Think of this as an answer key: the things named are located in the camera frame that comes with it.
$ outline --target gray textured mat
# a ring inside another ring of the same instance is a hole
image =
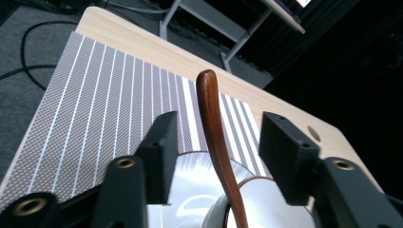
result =
[[[264,175],[249,106],[220,98],[231,157]],[[38,191],[67,200],[101,183],[106,165],[133,153],[171,110],[179,111],[179,152],[207,150],[194,82],[73,32],[0,186],[0,208]]]

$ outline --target white cup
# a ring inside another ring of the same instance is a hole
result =
[[[290,206],[276,183],[268,178],[254,177],[243,181],[240,186],[248,225],[260,227],[315,227],[314,220],[303,206]],[[228,199],[221,196],[210,208],[202,228],[237,227]]]
[[[231,161],[237,182],[253,174]],[[147,205],[149,228],[200,228],[205,215],[224,194],[208,152],[181,154],[176,163],[169,205]]]

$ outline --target wooden surface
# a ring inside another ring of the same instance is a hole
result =
[[[222,188],[229,200],[234,218],[239,228],[247,228],[248,222],[240,189],[232,172],[231,162],[221,123],[219,89],[213,70],[201,72],[196,81],[199,110],[204,136],[207,141],[211,162],[219,176]]]
[[[180,47],[174,46],[104,9],[95,7],[86,9],[76,31],[192,81],[196,81],[197,76],[203,70],[213,69],[218,78],[220,92],[248,103],[258,128],[260,128],[263,111],[282,115],[321,147],[321,158],[341,157],[351,160],[360,165],[374,181],[362,160],[337,128]],[[308,131],[308,126],[316,131],[320,142],[314,139]]]

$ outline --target brown wooden handle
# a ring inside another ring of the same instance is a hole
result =
[[[248,227],[245,208],[237,181],[232,172],[222,131],[216,73],[211,69],[201,72],[196,82],[196,88],[198,91],[202,127],[211,161],[232,207],[237,227]]]

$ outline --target floor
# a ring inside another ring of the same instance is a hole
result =
[[[136,8],[151,8],[141,0],[114,0],[113,2]],[[158,21],[163,15],[116,9],[110,5],[106,6],[106,9],[114,10],[141,28],[158,34]],[[0,27],[0,75],[22,66],[20,57],[22,38],[31,26],[50,21],[78,23],[80,18],[80,13],[62,15],[27,6],[20,7]],[[171,30],[168,32],[169,42],[222,67],[220,52],[228,51],[227,47],[220,46],[180,23],[172,22],[171,24]],[[27,65],[56,65],[68,36],[75,27],[71,24],[52,24],[41,26],[30,32],[25,44]],[[234,75],[257,87],[262,88],[272,80],[268,73],[260,72],[238,58],[231,60],[230,64]],[[51,80],[53,68],[33,69],[30,72],[40,84],[47,86]],[[35,85],[23,72],[0,81],[0,180],[6,174],[44,93],[45,91]]]

